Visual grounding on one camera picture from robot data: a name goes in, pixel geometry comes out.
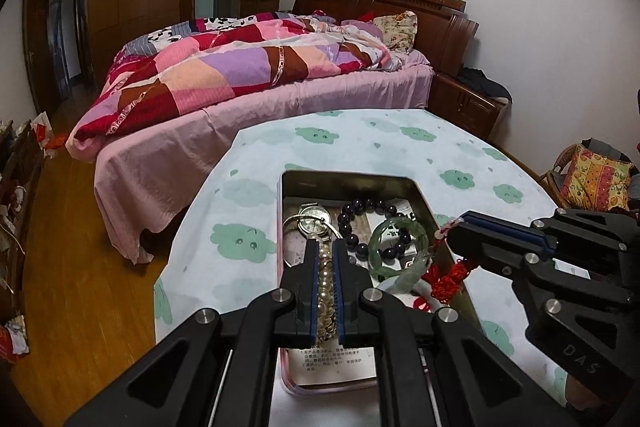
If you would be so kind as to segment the person's right hand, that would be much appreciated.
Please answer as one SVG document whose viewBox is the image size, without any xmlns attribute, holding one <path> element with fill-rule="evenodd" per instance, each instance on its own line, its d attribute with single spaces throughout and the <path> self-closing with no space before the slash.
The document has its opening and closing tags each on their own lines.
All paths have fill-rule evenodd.
<svg viewBox="0 0 640 427">
<path fill-rule="evenodd" d="M 566 377 L 565 399 L 578 411 L 600 407 L 601 400 L 572 375 Z"/>
</svg>

